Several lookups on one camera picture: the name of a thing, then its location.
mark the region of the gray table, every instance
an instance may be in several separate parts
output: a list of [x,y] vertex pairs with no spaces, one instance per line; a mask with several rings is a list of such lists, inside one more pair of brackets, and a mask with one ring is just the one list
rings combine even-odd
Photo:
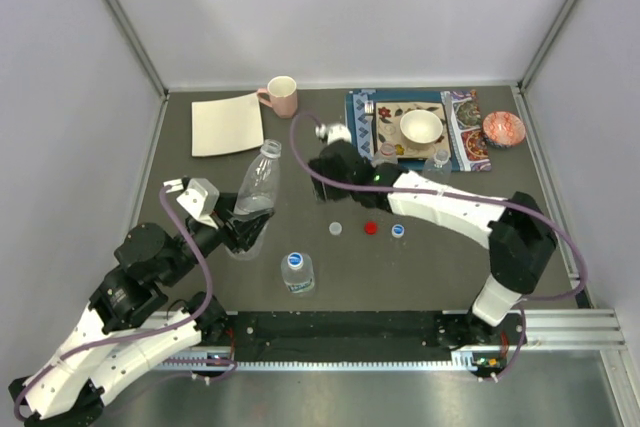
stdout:
[[[483,114],[493,110],[515,112],[508,87],[477,91]],[[175,232],[158,201],[158,190],[165,180],[183,175],[206,177],[221,191],[237,191],[257,150],[222,157],[191,157],[191,102],[243,93],[171,94],[140,220],[157,222],[170,233]],[[301,91],[300,108],[315,111],[325,122],[344,120],[345,93],[346,90]],[[266,108],[262,119],[265,138],[283,144],[281,190],[276,215],[258,259],[234,261],[224,248],[208,259],[215,294],[227,310],[444,310],[467,309],[471,305],[489,273],[487,251],[457,233],[424,221],[370,211],[351,200],[316,203],[311,181],[297,166],[289,148],[291,122]],[[320,151],[321,144],[310,123],[303,124],[298,145],[306,158]],[[526,145],[507,151],[493,149],[490,156],[492,172],[454,173],[451,184],[469,192],[503,197],[521,190],[533,195],[540,205],[544,203]],[[379,224],[375,236],[363,231],[369,220]],[[339,237],[329,234],[333,221],[343,225]],[[402,239],[390,235],[391,226],[397,222],[406,228]],[[294,298],[285,290],[280,262],[291,251],[311,255],[317,275],[317,292],[311,298]],[[537,293],[552,294],[569,288],[562,258],[556,252]],[[173,300],[189,298],[203,289],[202,273],[195,268],[168,293]],[[575,302],[527,305],[539,307],[571,308]]]

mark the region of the clear plastic bottle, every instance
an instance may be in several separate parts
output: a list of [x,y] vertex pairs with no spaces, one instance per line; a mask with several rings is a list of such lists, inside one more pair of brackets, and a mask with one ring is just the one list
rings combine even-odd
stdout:
[[[267,139],[260,148],[260,155],[255,158],[247,169],[238,191],[238,200],[233,209],[235,214],[249,214],[257,210],[272,208],[276,203],[280,188],[280,154],[282,145],[276,140]],[[247,252],[234,254],[227,252],[237,260],[255,259],[262,250],[267,223],[258,235],[255,244]]]
[[396,147],[389,142],[385,142],[384,144],[382,144],[376,151],[376,153],[373,155],[371,165],[375,167],[385,162],[388,162],[390,164],[398,163],[398,154],[396,154]]
[[316,288],[316,279],[313,275],[313,264],[308,254],[292,252],[285,255],[280,264],[282,280],[289,292],[294,295],[309,295]]
[[451,167],[449,152],[444,149],[438,150],[431,159],[428,159],[424,163],[422,176],[425,179],[429,179],[443,185],[443,187],[439,189],[438,195],[442,195],[446,185],[449,184]]

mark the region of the red bottle cap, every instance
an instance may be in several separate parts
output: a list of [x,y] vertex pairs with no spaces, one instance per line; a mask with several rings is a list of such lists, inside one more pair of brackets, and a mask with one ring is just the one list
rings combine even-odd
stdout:
[[366,224],[364,224],[364,231],[368,235],[373,235],[378,231],[378,224],[376,224],[375,222],[367,222]]

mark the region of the blue bottle cap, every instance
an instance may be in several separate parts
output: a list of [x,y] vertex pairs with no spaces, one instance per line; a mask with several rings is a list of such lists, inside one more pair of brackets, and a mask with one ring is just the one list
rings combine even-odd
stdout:
[[394,225],[393,227],[391,227],[391,235],[396,239],[399,239],[404,235],[404,227],[400,224]]
[[287,257],[287,263],[292,269],[298,270],[302,267],[302,255],[298,252],[289,254],[289,257]]

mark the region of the white bowl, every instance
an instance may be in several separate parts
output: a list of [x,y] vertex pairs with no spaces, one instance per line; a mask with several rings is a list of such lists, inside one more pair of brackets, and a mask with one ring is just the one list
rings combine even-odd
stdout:
[[400,131],[411,142],[431,144],[442,135],[442,121],[428,110],[412,110],[400,119]]

